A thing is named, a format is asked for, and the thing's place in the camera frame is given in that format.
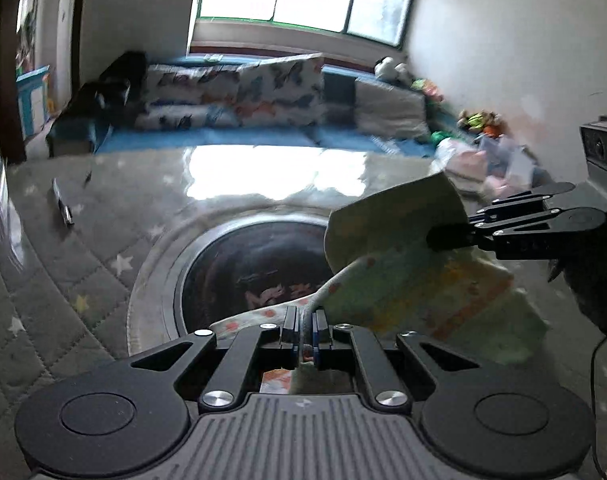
yellow star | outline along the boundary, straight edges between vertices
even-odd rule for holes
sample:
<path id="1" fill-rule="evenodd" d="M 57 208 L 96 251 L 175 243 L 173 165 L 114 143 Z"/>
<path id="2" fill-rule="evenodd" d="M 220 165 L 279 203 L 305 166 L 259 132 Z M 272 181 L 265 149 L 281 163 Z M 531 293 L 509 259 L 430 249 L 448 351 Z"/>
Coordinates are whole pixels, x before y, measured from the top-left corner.
<path id="1" fill-rule="evenodd" d="M 90 305 L 88 305 L 88 297 L 87 296 L 77 296 L 77 301 L 74 302 L 74 310 L 76 310 L 79 314 L 85 312 Z"/>

wooden door frame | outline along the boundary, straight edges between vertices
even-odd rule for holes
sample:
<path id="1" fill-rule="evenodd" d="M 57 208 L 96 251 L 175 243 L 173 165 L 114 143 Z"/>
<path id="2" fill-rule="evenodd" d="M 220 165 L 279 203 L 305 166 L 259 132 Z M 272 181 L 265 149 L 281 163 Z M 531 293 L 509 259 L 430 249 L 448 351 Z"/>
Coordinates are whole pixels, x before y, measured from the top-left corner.
<path id="1" fill-rule="evenodd" d="M 74 0 L 72 14 L 72 38 L 70 41 L 70 78 L 72 80 L 72 95 L 76 95 L 81 87 L 81 18 L 83 17 L 83 0 Z"/>
<path id="2" fill-rule="evenodd" d="M 20 0 L 0 0 L 0 152 L 10 163 L 26 160 L 16 90 L 16 17 Z"/>

colorful fabric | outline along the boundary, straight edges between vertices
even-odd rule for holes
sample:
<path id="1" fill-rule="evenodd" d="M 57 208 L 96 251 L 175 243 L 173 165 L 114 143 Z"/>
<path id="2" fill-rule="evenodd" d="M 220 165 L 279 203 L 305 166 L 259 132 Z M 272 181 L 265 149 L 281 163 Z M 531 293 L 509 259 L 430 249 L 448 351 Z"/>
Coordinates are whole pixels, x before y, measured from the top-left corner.
<path id="1" fill-rule="evenodd" d="M 137 117 L 134 125 L 139 130 L 151 131 L 239 126 L 231 109 L 217 105 L 150 107 L 147 113 Z"/>
<path id="2" fill-rule="evenodd" d="M 237 101 L 238 83 L 236 66 L 190 69 L 155 65 L 148 69 L 144 99 L 147 102 L 232 106 Z"/>
<path id="3" fill-rule="evenodd" d="M 547 330 L 512 274 L 476 248 L 435 253 L 431 227 L 465 222 L 443 173 L 394 187 L 332 213 L 325 238 L 334 277 L 318 292 L 214 323 L 219 338 L 270 320 L 287 305 L 323 307 L 331 324 L 366 326 L 380 338 L 414 330 L 503 364 L 528 359 Z"/>
<path id="4" fill-rule="evenodd" d="M 321 54 L 279 57 L 238 67 L 236 112 L 244 126 L 309 126 L 323 122 Z"/>

window frame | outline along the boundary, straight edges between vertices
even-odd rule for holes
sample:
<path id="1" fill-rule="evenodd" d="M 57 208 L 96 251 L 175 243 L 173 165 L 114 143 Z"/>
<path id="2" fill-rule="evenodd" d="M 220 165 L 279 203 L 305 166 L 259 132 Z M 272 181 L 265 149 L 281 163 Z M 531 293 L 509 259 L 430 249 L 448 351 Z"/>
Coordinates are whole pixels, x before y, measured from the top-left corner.
<path id="1" fill-rule="evenodd" d="M 392 48 L 396 48 L 397 50 L 403 50 L 406 36 L 408 34 L 408 26 L 410 25 L 410 14 L 412 12 L 412 7 L 413 7 L 413 3 L 414 3 L 414 0 L 408 0 L 408 7 L 406 8 L 405 16 L 403 18 L 403 28 L 402 28 L 401 37 L 399 39 L 399 42 L 398 43 L 388 43 L 387 41 L 375 40 L 375 38 L 371 38 L 368 36 L 362 36 L 361 34 L 355 34 L 348 30 L 348 27 L 350 25 L 350 18 L 352 17 L 352 10 L 353 10 L 355 0 L 349 1 L 348 7 L 347 7 L 347 12 L 346 12 L 346 20 L 344 22 L 343 29 L 339 32 L 336 32 L 334 30 L 326 30 L 325 28 L 309 27 L 306 25 L 296 25 L 295 23 L 277 22 L 274 20 L 277 1 L 278 0 L 274 0 L 274 8 L 272 9 L 271 18 L 269 20 L 258 20 L 258 19 L 254 19 L 254 18 L 229 18 L 227 16 L 202 16 L 201 10 L 202 10 L 203 0 L 199 0 L 198 4 L 197 4 L 196 20 L 222 20 L 222 21 L 244 22 L 244 23 L 253 23 L 253 22 L 269 23 L 271 25 L 276 25 L 277 27 L 282 27 L 282 28 L 299 28 L 302 30 L 311 30 L 313 32 L 323 32 L 326 34 L 341 34 L 344 36 L 350 36 L 352 38 L 359 38 L 360 40 L 370 41 L 370 42 L 376 43 L 376 44 L 390 46 Z"/>

black cable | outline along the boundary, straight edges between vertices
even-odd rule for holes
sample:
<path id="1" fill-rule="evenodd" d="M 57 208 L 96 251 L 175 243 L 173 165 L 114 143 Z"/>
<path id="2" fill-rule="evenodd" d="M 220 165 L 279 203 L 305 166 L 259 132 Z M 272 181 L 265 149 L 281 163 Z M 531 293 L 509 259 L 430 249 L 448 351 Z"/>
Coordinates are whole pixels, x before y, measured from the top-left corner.
<path id="1" fill-rule="evenodd" d="M 595 349 L 592 351 L 592 357 L 590 359 L 590 403 L 592 407 L 592 416 L 595 420 L 595 438 L 592 443 L 592 462 L 595 463 L 595 468 L 599 473 L 599 476 L 603 478 L 603 480 L 607 480 L 607 474 L 601 467 L 599 463 L 599 459 L 597 458 L 597 403 L 595 402 L 595 358 L 597 357 L 597 352 L 601 349 L 601 347 L 607 341 L 607 336 L 605 336 Z"/>

